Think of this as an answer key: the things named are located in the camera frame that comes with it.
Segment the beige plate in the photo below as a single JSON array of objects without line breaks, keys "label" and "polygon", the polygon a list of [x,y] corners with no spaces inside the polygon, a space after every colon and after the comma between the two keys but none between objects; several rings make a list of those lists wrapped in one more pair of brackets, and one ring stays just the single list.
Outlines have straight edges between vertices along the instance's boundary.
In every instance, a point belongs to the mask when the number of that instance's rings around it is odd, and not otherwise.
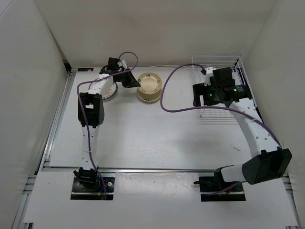
[{"label": "beige plate", "polygon": [[156,98],[156,99],[147,99],[147,98],[141,98],[139,97],[140,101],[142,101],[143,103],[146,103],[146,104],[153,104],[157,101],[160,100],[160,97],[159,98]]},{"label": "beige plate", "polygon": [[156,98],[161,97],[161,93],[162,93],[161,89],[159,91],[156,91],[156,92],[155,91],[143,92],[143,91],[137,89],[138,98],[141,97],[141,98],[147,98],[147,99],[156,99]]},{"label": "beige plate", "polygon": [[155,73],[143,73],[138,77],[138,83],[140,92],[145,94],[154,94],[161,90],[162,80]]}]

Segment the white plate orange sunburst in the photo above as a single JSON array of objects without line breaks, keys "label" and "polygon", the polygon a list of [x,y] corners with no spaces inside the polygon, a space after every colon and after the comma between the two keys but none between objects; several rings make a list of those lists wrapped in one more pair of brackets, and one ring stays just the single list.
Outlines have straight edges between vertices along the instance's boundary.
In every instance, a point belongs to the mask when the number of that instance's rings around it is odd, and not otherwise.
[{"label": "white plate orange sunburst", "polygon": [[114,98],[116,96],[117,92],[118,92],[118,85],[117,85],[117,83],[114,83],[103,95],[102,100],[107,101],[107,100]]}]

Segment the beige plate back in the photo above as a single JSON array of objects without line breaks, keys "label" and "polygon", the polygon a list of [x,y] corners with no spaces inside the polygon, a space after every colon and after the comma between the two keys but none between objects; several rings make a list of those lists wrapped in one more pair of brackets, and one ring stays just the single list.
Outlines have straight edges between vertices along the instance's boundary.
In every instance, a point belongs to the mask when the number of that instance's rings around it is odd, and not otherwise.
[{"label": "beige plate back", "polygon": [[162,80],[155,73],[143,73],[138,77],[138,83],[140,92],[145,94],[154,94],[161,90]]}]

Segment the beige plate front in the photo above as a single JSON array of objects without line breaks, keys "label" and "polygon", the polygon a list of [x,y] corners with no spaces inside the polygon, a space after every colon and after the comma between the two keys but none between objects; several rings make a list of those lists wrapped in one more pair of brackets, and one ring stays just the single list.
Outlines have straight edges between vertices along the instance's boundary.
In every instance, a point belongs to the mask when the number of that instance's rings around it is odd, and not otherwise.
[{"label": "beige plate front", "polygon": [[139,97],[140,101],[142,101],[143,103],[146,103],[146,104],[153,104],[157,101],[160,100],[160,97],[159,98],[156,98],[156,99],[147,99],[147,98],[141,98]]}]

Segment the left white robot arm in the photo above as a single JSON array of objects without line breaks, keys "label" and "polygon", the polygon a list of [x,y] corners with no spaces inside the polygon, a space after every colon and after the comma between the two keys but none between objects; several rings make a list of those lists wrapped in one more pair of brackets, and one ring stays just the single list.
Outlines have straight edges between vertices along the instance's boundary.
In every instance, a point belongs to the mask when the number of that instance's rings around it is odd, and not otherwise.
[{"label": "left white robot arm", "polygon": [[124,60],[110,57],[108,64],[101,68],[97,79],[77,85],[78,120],[83,139],[81,165],[74,174],[79,183],[89,191],[105,187],[98,171],[98,163],[94,160],[97,155],[97,136],[105,118],[102,97],[116,83],[121,83],[124,88],[140,86]]}]

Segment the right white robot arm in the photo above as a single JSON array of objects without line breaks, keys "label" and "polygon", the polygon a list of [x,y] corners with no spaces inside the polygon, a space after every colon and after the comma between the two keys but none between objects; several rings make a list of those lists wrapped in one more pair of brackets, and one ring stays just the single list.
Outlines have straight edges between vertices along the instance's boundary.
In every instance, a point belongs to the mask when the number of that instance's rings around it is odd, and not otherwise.
[{"label": "right white robot arm", "polygon": [[281,178],[291,159],[289,149],[281,148],[275,136],[262,123],[250,89],[237,84],[232,69],[202,69],[202,83],[193,85],[193,105],[200,107],[224,104],[240,126],[248,143],[251,159],[240,165],[221,167],[214,173],[214,186],[221,191],[234,183],[250,185]]}]

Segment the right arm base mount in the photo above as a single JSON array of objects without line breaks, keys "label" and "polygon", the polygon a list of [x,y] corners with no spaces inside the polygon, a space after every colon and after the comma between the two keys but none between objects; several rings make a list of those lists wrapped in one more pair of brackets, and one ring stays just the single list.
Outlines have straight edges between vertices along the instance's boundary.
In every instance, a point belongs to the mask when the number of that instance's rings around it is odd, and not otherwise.
[{"label": "right arm base mount", "polygon": [[202,202],[240,202],[246,201],[241,183],[231,182],[220,186],[215,177],[200,176],[193,184],[200,189]]}]

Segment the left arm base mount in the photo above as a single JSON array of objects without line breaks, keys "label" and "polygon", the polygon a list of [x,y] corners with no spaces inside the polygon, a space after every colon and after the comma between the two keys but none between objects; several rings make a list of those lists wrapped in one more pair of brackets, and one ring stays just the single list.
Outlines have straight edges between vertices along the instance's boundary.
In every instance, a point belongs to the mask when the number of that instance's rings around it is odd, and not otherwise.
[{"label": "left arm base mount", "polygon": [[113,200],[115,177],[104,177],[106,187],[106,197],[104,196],[104,187],[99,181],[96,187],[85,187],[82,185],[77,177],[73,179],[71,189],[71,200]]}]

